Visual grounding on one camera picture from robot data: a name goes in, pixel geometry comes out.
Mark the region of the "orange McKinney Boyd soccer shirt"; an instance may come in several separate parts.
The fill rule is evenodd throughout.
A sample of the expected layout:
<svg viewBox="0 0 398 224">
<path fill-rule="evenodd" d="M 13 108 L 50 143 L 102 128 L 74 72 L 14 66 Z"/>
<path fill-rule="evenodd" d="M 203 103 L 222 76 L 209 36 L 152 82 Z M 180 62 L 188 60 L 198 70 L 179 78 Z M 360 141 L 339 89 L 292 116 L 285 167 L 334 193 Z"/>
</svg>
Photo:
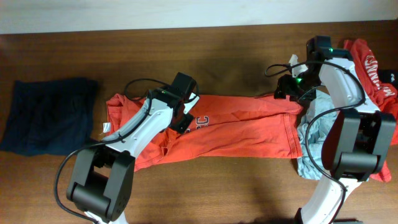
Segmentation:
<svg viewBox="0 0 398 224">
<path fill-rule="evenodd" d="M 113 134 L 142 107 L 120 94 L 107 101 Z M 197 157 L 295 159 L 302 155 L 296 121 L 302 107 L 272 96 L 203 95 L 190 110 L 193 121 L 183 134 L 168 128 L 136 159 L 135 170 Z"/>
</svg>

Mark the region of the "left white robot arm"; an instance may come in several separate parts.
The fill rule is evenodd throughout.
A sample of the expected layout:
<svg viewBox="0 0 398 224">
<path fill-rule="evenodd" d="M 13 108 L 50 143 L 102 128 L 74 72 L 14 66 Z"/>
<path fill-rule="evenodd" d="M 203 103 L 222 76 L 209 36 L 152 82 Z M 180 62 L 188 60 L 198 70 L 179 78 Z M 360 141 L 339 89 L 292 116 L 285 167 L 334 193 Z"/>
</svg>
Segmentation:
<svg viewBox="0 0 398 224">
<path fill-rule="evenodd" d="M 134 164 L 156 135 L 170 128 L 183 134 L 193 121 L 189 111 L 199 100 L 197 82 L 177 73 L 171 84 L 147 92 L 139 111 L 101 141 L 72 152 L 76 157 L 66 197 L 78 209 L 63 210 L 92 223 L 125 223 Z"/>
</svg>

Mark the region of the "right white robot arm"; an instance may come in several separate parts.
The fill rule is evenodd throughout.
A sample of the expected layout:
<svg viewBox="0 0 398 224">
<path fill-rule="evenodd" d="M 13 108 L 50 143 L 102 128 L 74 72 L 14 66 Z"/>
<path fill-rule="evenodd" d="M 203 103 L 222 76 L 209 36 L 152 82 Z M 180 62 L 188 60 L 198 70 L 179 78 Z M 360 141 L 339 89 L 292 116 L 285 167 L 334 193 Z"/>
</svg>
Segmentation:
<svg viewBox="0 0 398 224">
<path fill-rule="evenodd" d="M 322 147 L 322 177 L 310 200 L 295 214 L 295 223 L 336 223 L 347 197 L 382 170 L 396 128 L 390 113 L 381 111 L 365 92 L 350 52 L 332 47 L 329 36 L 307 41 L 307 59 L 279 72 L 275 99 L 299 102 L 316 98 L 324 86 L 333 108 L 314 117 L 336 113 L 336 121 Z"/>
</svg>

